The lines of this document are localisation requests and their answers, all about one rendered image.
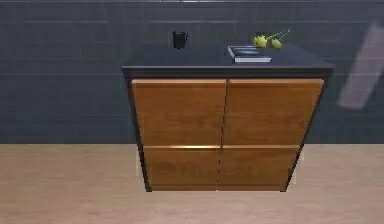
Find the wooden chest of drawers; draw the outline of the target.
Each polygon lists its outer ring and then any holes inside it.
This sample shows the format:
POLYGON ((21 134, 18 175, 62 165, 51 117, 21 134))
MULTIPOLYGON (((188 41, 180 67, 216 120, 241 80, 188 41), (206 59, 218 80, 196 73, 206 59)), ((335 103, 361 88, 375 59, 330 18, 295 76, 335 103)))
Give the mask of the wooden chest of drawers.
POLYGON ((287 190, 331 64, 297 47, 143 47, 122 66, 147 191, 287 190))

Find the black mug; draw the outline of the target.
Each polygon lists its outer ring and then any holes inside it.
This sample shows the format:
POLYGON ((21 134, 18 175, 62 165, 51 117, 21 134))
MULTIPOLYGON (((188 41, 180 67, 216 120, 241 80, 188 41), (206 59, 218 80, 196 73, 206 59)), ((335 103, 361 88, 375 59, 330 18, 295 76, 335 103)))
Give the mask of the black mug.
POLYGON ((173 47, 176 49, 184 48, 188 40, 188 34, 186 32, 177 32, 172 33, 173 36, 173 47))

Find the dark blue book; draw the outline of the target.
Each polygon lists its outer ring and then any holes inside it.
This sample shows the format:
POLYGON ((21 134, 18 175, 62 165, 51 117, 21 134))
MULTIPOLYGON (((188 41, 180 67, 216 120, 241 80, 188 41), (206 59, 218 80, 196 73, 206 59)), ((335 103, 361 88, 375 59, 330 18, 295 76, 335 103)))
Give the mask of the dark blue book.
POLYGON ((255 46, 228 46, 227 50, 235 63, 269 63, 272 60, 255 46))

